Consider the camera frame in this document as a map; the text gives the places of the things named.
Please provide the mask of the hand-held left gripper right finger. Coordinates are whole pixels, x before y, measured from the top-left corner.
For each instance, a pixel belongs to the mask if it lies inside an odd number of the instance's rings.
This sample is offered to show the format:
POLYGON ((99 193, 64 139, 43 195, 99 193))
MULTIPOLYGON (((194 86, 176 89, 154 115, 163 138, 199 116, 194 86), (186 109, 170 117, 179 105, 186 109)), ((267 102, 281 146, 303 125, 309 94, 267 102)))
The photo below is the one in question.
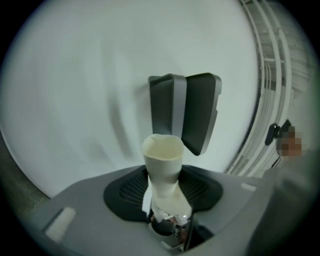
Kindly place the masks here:
POLYGON ((254 178, 185 165, 179 179, 192 197, 182 256, 259 256, 286 238, 282 168, 254 178))

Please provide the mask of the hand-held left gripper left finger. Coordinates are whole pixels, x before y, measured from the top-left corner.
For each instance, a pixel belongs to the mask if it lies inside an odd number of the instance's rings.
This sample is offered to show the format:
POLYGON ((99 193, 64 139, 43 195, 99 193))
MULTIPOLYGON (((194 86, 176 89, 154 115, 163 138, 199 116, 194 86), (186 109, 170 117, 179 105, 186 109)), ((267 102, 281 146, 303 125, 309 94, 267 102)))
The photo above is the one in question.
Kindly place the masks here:
POLYGON ((55 256, 170 256, 148 228, 142 204, 123 196, 146 186, 145 167, 134 166, 80 180, 42 204, 31 223, 55 256))

